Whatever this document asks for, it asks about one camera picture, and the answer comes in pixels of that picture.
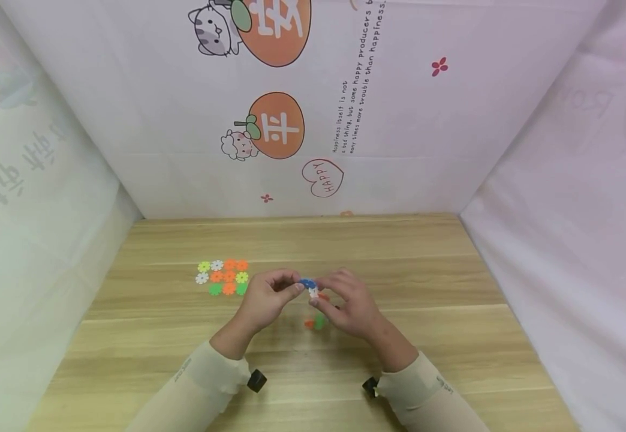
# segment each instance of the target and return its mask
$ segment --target white backdrop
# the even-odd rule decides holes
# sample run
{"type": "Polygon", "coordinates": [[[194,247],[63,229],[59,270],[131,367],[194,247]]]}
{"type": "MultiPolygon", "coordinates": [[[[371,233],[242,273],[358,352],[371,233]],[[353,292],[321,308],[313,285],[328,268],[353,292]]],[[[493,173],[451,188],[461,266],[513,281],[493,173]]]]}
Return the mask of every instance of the white backdrop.
{"type": "Polygon", "coordinates": [[[458,212],[604,1],[246,0],[248,33],[208,0],[0,3],[144,215],[173,218],[458,212]]]}
{"type": "Polygon", "coordinates": [[[25,427],[137,217],[0,9],[0,432],[25,427]]]}
{"type": "Polygon", "coordinates": [[[626,0],[462,218],[583,430],[626,432],[626,0]]]}

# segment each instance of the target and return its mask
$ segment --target cartoon cat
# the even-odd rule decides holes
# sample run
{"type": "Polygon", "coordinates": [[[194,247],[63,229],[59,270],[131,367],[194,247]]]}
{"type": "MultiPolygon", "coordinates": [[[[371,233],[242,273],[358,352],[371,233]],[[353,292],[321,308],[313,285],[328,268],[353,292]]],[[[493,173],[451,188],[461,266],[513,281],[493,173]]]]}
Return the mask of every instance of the cartoon cat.
{"type": "Polygon", "coordinates": [[[205,55],[239,54],[241,35],[231,19],[231,9],[223,0],[209,0],[207,6],[191,10],[188,18],[195,26],[198,50],[205,55]]]}
{"type": "Polygon", "coordinates": [[[251,134],[246,132],[227,131],[227,135],[221,138],[222,153],[231,159],[245,161],[246,158],[255,158],[258,155],[258,148],[251,140],[251,134]]]}

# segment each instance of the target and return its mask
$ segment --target arm sleeve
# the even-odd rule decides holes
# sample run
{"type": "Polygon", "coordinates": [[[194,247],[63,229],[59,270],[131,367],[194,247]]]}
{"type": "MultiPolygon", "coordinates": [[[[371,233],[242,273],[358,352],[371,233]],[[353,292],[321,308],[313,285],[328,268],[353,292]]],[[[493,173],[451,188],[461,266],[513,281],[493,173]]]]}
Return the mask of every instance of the arm sleeve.
{"type": "Polygon", "coordinates": [[[421,352],[404,370],[383,373],[377,390],[409,432],[489,432],[421,352]]]}
{"type": "Polygon", "coordinates": [[[230,360],[204,342],[140,410],[127,432],[202,432],[250,378],[244,359],[230,360]]]}

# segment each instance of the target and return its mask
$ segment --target chinese character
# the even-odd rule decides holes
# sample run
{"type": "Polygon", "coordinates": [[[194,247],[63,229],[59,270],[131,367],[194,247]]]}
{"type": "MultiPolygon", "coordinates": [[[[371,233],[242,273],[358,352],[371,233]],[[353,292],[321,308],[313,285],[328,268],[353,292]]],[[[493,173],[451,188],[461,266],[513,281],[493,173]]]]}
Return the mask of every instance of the chinese character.
{"type": "Polygon", "coordinates": [[[279,141],[279,135],[277,133],[272,133],[272,135],[270,135],[271,132],[282,133],[282,144],[287,144],[287,133],[299,132],[299,128],[287,127],[287,114],[286,113],[280,113],[279,119],[271,116],[269,118],[269,121],[274,124],[278,124],[279,126],[273,126],[272,124],[270,124],[267,121],[267,114],[265,113],[260,114],[260,122],[263,123],[264,139],[266,139],[266,142],[270,141],[270,138],[272,138],[273,141],[279,141]]]}
{"type": "Polygon", "coordinates": [[[63,115],[57,114],[52,118],[52,122],[49,125],[49,130],[59,137],[59,141],[66,141],[69,135],[71,135],[71,128],[63,119],[63,115]]]}
{"type": "Polygon", "coordinates": [[[251,3],[248,8],[251,14],[258,16],[259,35],[272,36],[274,34],[274,37],[279,39],[282,36],[282,28],[286,31],[291,31],[291,20],[294,20],[299,37],[303,37],[301,17],[299,15],[299,9],[297,8],[298,3],[299,0],[272,0],[272,8],[267,9],[264,0],[256,0],[251,3]],[[286,17],[282,16],[280,3],[283,3],[287,8],[286,17]],[[272,19],[274,29],[266,25],[266,17],[272,19]]]}
{"type": "Polygon", "coordinates": [[[23,149],[25,149],[27,153],[27,155],[23,154],[23,159],[30,164],[32,171],[38,168],[44,171],[42,158],[48,160],[50,165],[54,164],[54,150],[51,148],[51,144],[45,136],[37,135],[36,132],[32,132],[32,135],[35,136],[37,142],[33,142],[32,147],[28,145],[23,146],[23,149]]]}
{"type": "MultiPolygon", "coordinates": [[[[0,185],[2,187],[11,185],[8,188],[9,191],[13,191],[15,188],[18,188],[16,195],[20,196],[23,193],[22,184],[24,182],[23,180],[17,181],[20,178],[20,172],[16,169],[16,167],[11,165],[5,167],[2,163],[0,163],[0,170],[1,173],[4,174],[4,176],[0,176],[0,185]]],[[[8,204],[8,199],[2,192],[0,192],[0,204],[8,204]]]]}

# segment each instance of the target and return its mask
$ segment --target wooden tabletop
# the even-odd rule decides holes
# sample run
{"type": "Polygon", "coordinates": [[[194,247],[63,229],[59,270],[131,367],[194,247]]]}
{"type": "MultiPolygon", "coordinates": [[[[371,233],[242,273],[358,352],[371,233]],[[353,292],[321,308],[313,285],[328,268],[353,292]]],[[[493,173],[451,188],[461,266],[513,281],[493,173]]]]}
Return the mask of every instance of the wooden tabletop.
{"type": "MultiPolygon", "coordinates": [[[[128,235],[29,431],[122,431],[241,297],[197,285],[204,260],[290,267],[317,277],[346,266],[381,311],[462,393],[491,432],[577,431],[498,287],[454,215],[143,220],[128,235]]],[[[301,295],[251,343],[268,378],[236,395],[210,431],[399,431],[362,383],[380,366],[362,341],[304,326],[301,295]]],[[[333,296],[333,302],[339,301],[333,296]]]]}

